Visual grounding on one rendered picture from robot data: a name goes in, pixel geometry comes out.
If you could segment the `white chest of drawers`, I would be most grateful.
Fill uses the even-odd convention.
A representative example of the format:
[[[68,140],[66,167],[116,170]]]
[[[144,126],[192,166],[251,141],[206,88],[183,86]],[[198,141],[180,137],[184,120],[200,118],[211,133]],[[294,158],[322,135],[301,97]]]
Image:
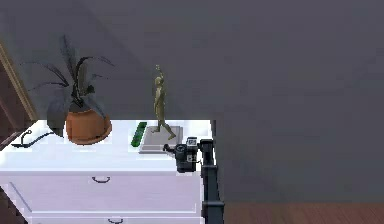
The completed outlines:
[[[92,145],[48,135],[0,151],[0,187],[28,224],[204,224],[199,172],[180,174],[167,154],[131,146],[135,120],[115,120]],[[40,120],[31,142],[50,132]]]

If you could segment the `green remote control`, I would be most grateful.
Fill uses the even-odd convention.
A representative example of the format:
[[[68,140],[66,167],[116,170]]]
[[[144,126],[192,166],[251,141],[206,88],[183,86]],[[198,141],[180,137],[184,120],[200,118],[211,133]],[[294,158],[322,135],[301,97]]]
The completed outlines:
[[[146,129],[147,123],[146,122],[140,122],[135,130],[135,133],[131,140],[131,146],[132,147],[139,147],[141,144],[141,140],[143,138],[145,129]]]

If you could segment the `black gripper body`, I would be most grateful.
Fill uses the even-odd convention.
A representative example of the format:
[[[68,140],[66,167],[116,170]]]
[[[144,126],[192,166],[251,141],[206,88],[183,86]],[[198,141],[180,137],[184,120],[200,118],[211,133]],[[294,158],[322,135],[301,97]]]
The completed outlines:
[[[177,144],[174,150],[177,171],[179,173],[195,172],[197,147]]]

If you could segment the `house plant in orange pot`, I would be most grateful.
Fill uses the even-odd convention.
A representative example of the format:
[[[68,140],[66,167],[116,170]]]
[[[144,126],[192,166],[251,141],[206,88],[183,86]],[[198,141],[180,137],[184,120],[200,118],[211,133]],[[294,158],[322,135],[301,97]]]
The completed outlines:
[[[92,145],[105,139],[112,130],[109,116],[95,99],[95,87],[91,82],[98,74],[87,75],[87,61],[99,60],[110,66],[113,63],[103,56],[77,57],[76,49],[66,35],[59,39],[60,53],[67,68],[70,80],[51,63],[30,61],[54,74],[58,81],[45,81],[31,91],[46,85],[58,87],[55,98],[46,112],[46,122],[50,134],[67,138],[76,145]]]

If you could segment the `gold statue on grey base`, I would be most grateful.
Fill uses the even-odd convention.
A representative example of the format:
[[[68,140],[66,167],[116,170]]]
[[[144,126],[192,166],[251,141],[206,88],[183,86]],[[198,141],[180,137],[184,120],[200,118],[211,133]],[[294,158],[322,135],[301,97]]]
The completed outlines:
[[[159,65],[155,66],[159,75],[155,78],[154,113],[156,121],[154,125],[148,124],[144,129],[140,154],[163,154],[163,146],[175,146],[182,142],[183,128],[170,126],[165,119],[165,78]]]

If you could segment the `brown wooden door frame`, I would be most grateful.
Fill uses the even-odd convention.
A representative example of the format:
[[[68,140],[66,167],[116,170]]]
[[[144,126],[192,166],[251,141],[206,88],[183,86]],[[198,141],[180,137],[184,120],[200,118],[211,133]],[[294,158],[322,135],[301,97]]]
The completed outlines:
[[[0,41],[0,151],[38,120],[35,107]]]

